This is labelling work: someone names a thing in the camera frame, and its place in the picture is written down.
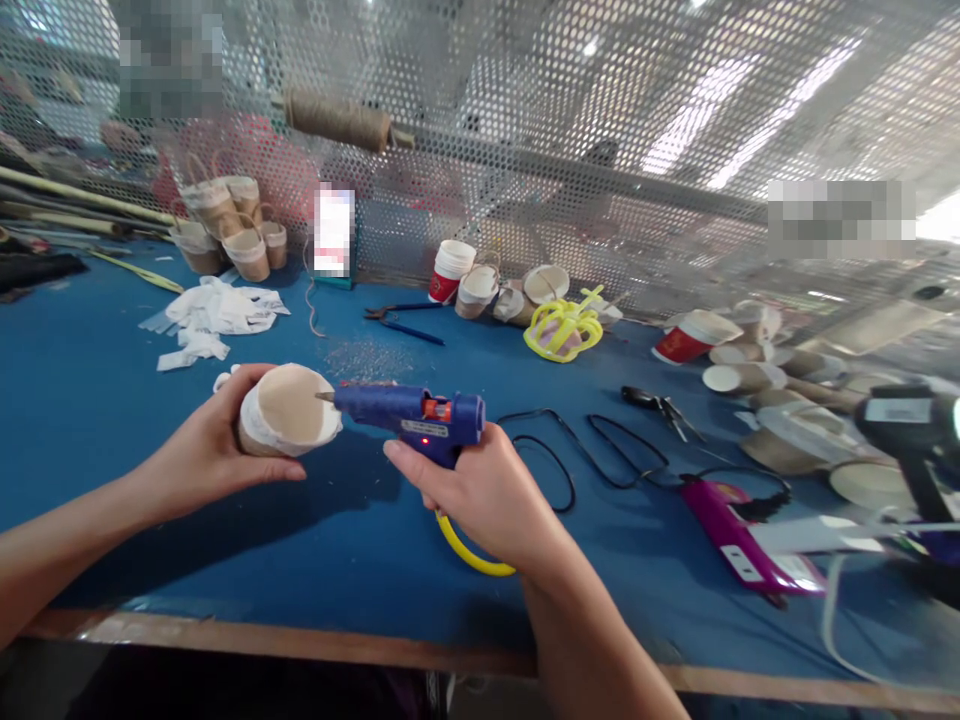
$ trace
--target perforated metal sheet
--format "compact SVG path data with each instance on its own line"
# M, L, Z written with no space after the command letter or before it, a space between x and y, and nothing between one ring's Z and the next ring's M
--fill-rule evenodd
M771 179L912 180L921 212L956 190L955 3L211 7L222 17L223 113L202 125L130 124L156 133L180 183L189 181L188 152L209 165L216 150L231 150L222 169L258 178L294 242L308 228L313 180L353 184L361 269L425 278L436 245L459 234L499 250L507 274L560 263L574 289L603 282L608 297L628 292L623 305L650 315L767 298L784 305L798 339L924 273L960 275L949 257L931 265L939 247L910 263L770 263L764 225ZM119 95L110 5L21 0L0 12L5 80L12 71L26 80L37 115L59 135L97 142ZM60 71L75 78L83 104L64 101ZM270 96L289 87L379 107L417 135L418 150L376 157L285 129ZM3 104L8 132L42 144L31 114ZM102 192L157 190L142 174L97 172L87 183ZM953 328L885 357L955 374L936 353L954 343Z

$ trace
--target hand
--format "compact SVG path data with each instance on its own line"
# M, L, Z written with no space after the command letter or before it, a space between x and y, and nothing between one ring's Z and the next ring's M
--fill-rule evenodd
M239 367L163 447L126 477L146 502L150 523L188 515L259 483L306 479L306 471L296 460L251 457L237 447L234 424L240 403L273 367Z
M110 152L115 154L135 153L146 145L143 135L119 120L104 120L100 123L100 139Z
M552 563L572 542L536 480L499 425L487 423L480 444L463 449L455 470L436 465L399 440L383 451L423 494L475 543L520 572Z

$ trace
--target blue hot glue gun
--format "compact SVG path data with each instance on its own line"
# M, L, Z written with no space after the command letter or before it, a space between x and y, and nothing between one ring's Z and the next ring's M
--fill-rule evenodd
M464 446L480 442L486 422L479 395L457 393L447 399L411 385L346 385L316 396L356 423L397 433L417 452L451 470Z

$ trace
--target blue tabletop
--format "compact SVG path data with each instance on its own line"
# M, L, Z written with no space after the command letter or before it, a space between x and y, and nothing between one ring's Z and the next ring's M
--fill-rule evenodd
M168 245L139 246L133 262L195 284ZM621 323L574 363L540 359L521 332L468 322L452 308L410 313L410 325L444 337L437 347L361 318L362 308L419 302L422 291L319 286L312 335L307 280L296 267L266 283L292 316L262 335L224 338L226 362L156 372L172 337L137 328L172 295L120 268L87 260L91 272L0 305L0 530L122 475L156 449L211 392L232 363L296 362L334 383L395 380L437 394L479 393L489 419L549 406L589 444L618 481L630 470L586 422L588 413L629 426L666 452L677 472L719 464L684 445L662 420L625 405L629 384L670 395L709 440L746 462L735 440L746 426L730 401L711 396L702 367L674 368L651 357L656 331ZM303 458L309 479L251 489L193 516L154 528L109 554L56 601L61 607L120 607L190 617L342 630L458 646L532 650L519 582L478 574L441 536L419 493L381 452L383 431L349 420L335 442ZM516 423L571 469L576 507L563 520L593 562L637 637L661 662L801 678L853 679L819 639L822 603L793 599L772 607L735 580L675 493L642 485L615 490L545 420ZM555 504L566 486L527 449ZM649 459L638 456L641 463ZM748 476L723 479L754 495L773 487ZM850 514L820 481L794 483L796 501L780 517ZM901 681L956 677L957 615L925 599L889 564L856 558L843 578L837 638L865 669Z

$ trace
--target black wire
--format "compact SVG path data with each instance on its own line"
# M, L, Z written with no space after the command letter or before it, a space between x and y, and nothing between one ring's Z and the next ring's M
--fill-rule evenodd
M617 428L617 429L620 430L621 432L626 433L627 435L629 435L630 437L632 437L634 440L639 441L640 443L642 443L643 445L645 445L647 448L649 448L650 450L652 450L653 453L654 453L654 455L656 455L658 458L660 458L660 461L663 463L663 466L662 466L662 467L658 467L658 468L654 468L653 470L644 470L643 468L638 467L638 466L636 465L636 463L634 463L633 460L631 460L631 459L627 456L627 454L626 454L622 449L620 449L620 446L617 445L617 443L615 443L615 442L613 441L613 438L611 438L607 433L605 433L605 432L597 425L597 422L600 421L600 420L602 420L602 421L604 421L604 422L606 422L606 423L609 423L610 425L613 425L615 428ZM653 473L657 472L658 470L663 470L664 468L666 468L666 467L670 464L670 460L667 458L667 456L664 455L662 452L660 452L654 445L652 445L651 443L649 443L649 442L647 442L646 440L644 440L642 437L640 437L639 435L637 435L637 434L636 434L635 432L633 432L632 430L628 430L628 429L625 428L623 425L621 425L620 423L618 423L616 420L611 420L610 418L606 417L605 415L597 415L597 414L587 415L587 422L590 423L590 426L591 426L594 430L597 431L597 434L600 435L600 437L602 437L604 440L606 440L606 441L607 441L607 444L609 444L610 447L612 447L612 448L616 451L616 453L617 453L620 457L622 457L622 458L624 459L624 461L625 461L630 467L632 467L634 470L636 470L637 475L639 476L637 479L639 479L639 480L648 480L649 482L651 482L652 484L656 485L657 487L663 488L663 489L665 489L665 490L666 490L666 489L673 489L673 488L682 487L681 485L678 485L678 484L674 484L674 485L664 485L663 483L658 482L657 480L654 480L654 479L651 477L651 476L653 475ZM619 484L619 483L615 483L615 482L611 481L609 478L605 478L605 479L607 480L608 483L610 483L610 484L613 485L614 487L619 488L619 489L622 489L622 490L625 490L625 489L627 489L627 488L634 487L634 486L636 485L636 483L637 483L637 480L634 480L634 481L631 482L629 485L621 485L621 484Z
M726 465L714 468L707 468L698 473L691 473L689 477L695 478L694 482L702 481L706 475L718 472L746 472L754 475L762 475L766 478L772 478L780 483L780 492L765 498L753 498L742 503L730 503L730 506L736 513L747 522L766 522L776 515L785 505L788 505L793 499L793 488L790 483L779 475L761 470L760 468L749 467L748 465Z
M666 458L666 456L665 456L663 453L661 453L659 450L657 450L653 445L651 445L650 443L648 443L646 440L644 440L644 439L641 438L640 436L636 435L635 433L630 432L629 430L627 430L626 428L624 428L622 425L620 425L620 424L617 423L616 421L611 420L610 418L604 417L603 415L588 415L588 416L587 416L587 419L590 421L590 424L591 424L591 426L593 426L594 430L596 430L596 431L600 434L600 436L603 437L608 443L610 443L611 445L613 445L614 450L616 450L616 451L620 454L620 456L623 457L624 460L626 460L627 464L629 464L630 467L632 467L634 470L637 471L638 477L637 477L637 478L634 478L634 479L631 480L629 483L626 483L626 484L618 483L618 482L615 481L613 478L611 478L609 475L607 475L607 474L603 471L603 468L600 467L600 463L598 463L597 460L596 460L596 458L594 458L593 455L590 454L590 451L587 450L586 446L583 444L583 442L581 442L580 438L579 438L579 437L577 436L577 434L573 431L573 429L572 429L569 425L567 425L566 421L564 421L564 419L563 419L562 417L560 417L560 414L559 414L556 410L554 410L553 408L539 408L538 410L529 410L529 411L526 411L526 412L511 413L511 414L509 414L509 415L504 415L504 416L501 417L499 420L497 420L497 425L503 425L503 423L509 422L509 421L512 421L512 420L525 420L525 419L529 419L529 418L536 418L536 417L540 417L541 415L549 415L549 416L552 417L554 420L556 420L556 421L557 421L557 424L560 425L560 427L563 429L563 431L566 432L567 435L570 436L570 439L571 439L571 440L573 440L573 443L577 446L577 449L580 450L580 452L583 454L583 456L587 459L587 462L589 462L590 465L593 466L593 469L596 470L597 475L599 475L600 478L601 478L605 483L607 483L607 485L609 485L610 487L616 488L617 490L629 490L630 488L636 486L638 480L641 480L641 479L649 479L649 475L650 475L651 473L654 473L654 472L656 472L657 470L660 470L660 469L662 469L662 468L654 468L653 470L646 470L646 471L644 471L644 470L642 470L641 468L637 467L637 466L623 453L623 451L622 451L619 447L617 447L616 443L614 443L609 437L607 437L606 433L604 433L602 430L600 430L599 428L597 428L595 422L594 422L593 420L591 420L591 418L597 418L597 419L600 419L600 420L606 420L607 422L611 423L612 425L620 428L621 430L623 430L624 432L626 432L628 435L630 435L631 437L639 440L639 441L642 442L644 445L646 445L648 448L650 448L651 450L653 450L653 451L657 454L657 456L663 461L664 467L666 467L667 465L670 464L670 461Z
M573 484L573 476L570 474L570 471L567 470L566 466L562 462L560 462L560 458L557 457L557 454L553 450L551 450L550 447L542 440L533 437L533 435L517 435L513 439L514 447L516 447L517 443L520 442L521 440L529 440L530 442L535 442L537 445L542 447L544 450L550 453L550 457L553 458L553 461L563 471L563 477L566 479L567 485L570 488L570 500L563 507L557 508L551 505L550 509L553 510L557 515L563 515L566 512L570 512L573 509L573 506L577 504L577 488Z

